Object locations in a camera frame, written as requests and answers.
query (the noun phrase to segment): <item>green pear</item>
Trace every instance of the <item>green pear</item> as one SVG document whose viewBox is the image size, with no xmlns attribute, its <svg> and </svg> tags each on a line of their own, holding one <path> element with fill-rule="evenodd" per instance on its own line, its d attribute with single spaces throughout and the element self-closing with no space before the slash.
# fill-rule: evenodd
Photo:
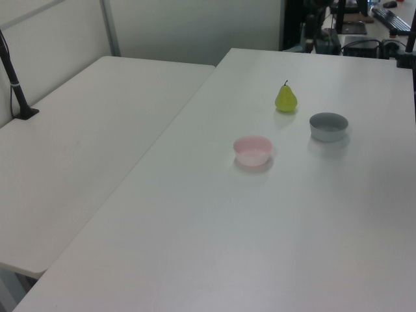
<svg viewBox="0 0 416 312">
<path fill-rule="evenodd" d="M 294 96 L 292 89 L 286 85 L 287 80 L 281 86 L 279 94 L 275 100 L 276 107 L 282 112 L 292 112 L 298 104 L 296 96 Z"/>
</svg>

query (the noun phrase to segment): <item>bowl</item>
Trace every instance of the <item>bowl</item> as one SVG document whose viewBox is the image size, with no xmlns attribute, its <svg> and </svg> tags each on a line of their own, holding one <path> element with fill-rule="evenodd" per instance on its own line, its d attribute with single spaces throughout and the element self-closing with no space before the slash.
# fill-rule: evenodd
<svg viewBox="0 0 416 312">
<path fill-rule="evenodd" d="M 342 139 L 348 127 L 348 120 L 333 112 L 313 115 L 309 123 L 312 137 L 323 142 L 335 142 Z"/>
<path fill-rule="evenodd" d="M 265 164 L 272 152 L 269 139 L 259 135 L 248 135 L 234 142 L 235 158 L 245 166 L 260 166 Z"/>
</svg>

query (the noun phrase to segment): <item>white table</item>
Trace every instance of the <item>white table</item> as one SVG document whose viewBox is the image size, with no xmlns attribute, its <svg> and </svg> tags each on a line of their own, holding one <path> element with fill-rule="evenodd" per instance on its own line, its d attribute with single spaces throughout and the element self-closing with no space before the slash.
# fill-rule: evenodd
<svg viewBox="0 0 416 312">
<path fill-rule="evenodd" d="M 388 2 L 390 0 L 382 0 L 379 4 L 379 8 L 383 8 L 383 4 Z M 387 10 L 391 10 L 394 14 L 396 14 L 398 17 L 400 17 L 402 20 L 404 20 L 409 26 L 411 26 L 411 22 L 413 20 L 413 15 L 415 13 L 416 9 L 416 0 L 404 0 L 404 2 L 398 2 L 396 8 L 388 8 Z M 331 25 L 333 28 L 335 28 L 335 19 L 333 20 L 333 23 L 331 21 L 331 17 L 328 17 L 324 21 L 324 25 L 322 28 L 331 28 Z M 382 22 L 380 22 L 378 19 L 374 19 L 374 23 L 368 23 L 365 24 L 365 27 L 367 29 L 366 35 L 360 35 L 360 34 L 340 34 L 339 41 L 341 42 L 341 46 L 344 46 L 345 37 L 346 36 L 367 36 L 367 37 L 373 37 L 377 40 L 384 40 L 389 39 L 389 32 L 390 30 L 383 25 Z M 407 36 L 398 36 L 398 39 L 406 45 L 408 42 Z"/>
<path fill-rule="evenodd" d="M 343 141 L 310 137 L 325 111 Z M 251 134 L 273 158 L 245 170 Z M 232 49 L 16 312 L 413 311 L 415 159 L 410 70 Z"/>
<path fill-rule="evenodd" d="M 213 71 L 104 57 L 0 130 L 0 267 L 39 278 Z"/>
</svg>

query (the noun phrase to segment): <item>white wall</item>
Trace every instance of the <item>white wall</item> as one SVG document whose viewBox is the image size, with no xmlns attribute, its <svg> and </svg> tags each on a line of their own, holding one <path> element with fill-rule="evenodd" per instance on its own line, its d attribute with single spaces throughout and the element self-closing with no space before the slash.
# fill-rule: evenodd
<svg viewBox="0 0 416 312">
<path fill-rule="evenodd" d="M 123 57 L 216 66 L 232 47 L 280 46 L 281 0 L 107 1 Z"/>
<path fill-rule="evenodd" d="M 99 57 L 111 54 L 99 0 L 65 0 L 3 34 L 29 105 Z M 11 119 L 9 88 L 0 65 L 0 127 Z"/>
</svg>

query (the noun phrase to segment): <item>monitor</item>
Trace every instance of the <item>monitor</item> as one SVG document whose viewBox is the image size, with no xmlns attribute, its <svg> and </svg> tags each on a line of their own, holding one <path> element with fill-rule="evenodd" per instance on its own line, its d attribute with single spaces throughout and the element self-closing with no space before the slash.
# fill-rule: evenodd
<svg viewBox="0 0 416 312">
<path fill-rule="evenodd" d="M 368 5 L 367 0 L 356 0 L 359 12 L 363 16 L 368 16 Z M 335 30 L 338 34 L 367 34 L 365 24 L 359 22 L 348 22 L 348 25 L 344 25 L 344 14 L 345 14 L 346 0 L 338 1 L 338 13 L 337 21 L 335 22 Z"/>
</svg>

